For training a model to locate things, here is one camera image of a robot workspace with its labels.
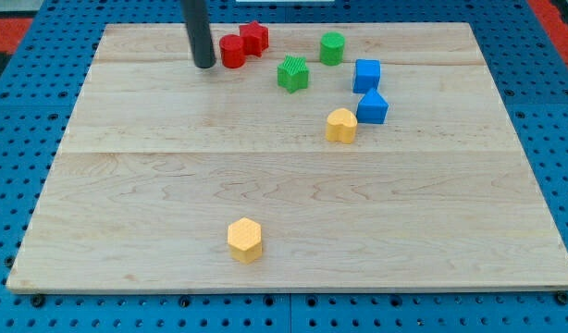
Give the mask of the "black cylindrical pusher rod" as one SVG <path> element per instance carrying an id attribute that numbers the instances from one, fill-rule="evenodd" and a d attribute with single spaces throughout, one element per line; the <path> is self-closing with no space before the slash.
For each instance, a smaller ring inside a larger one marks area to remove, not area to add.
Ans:
<path id="1" fill-rule="evenodd" d="M 206 1 L 181 0 L 180 5 L 194 65 L 197 68 L 213 67 L 216 64 L 216 54 Z"/>

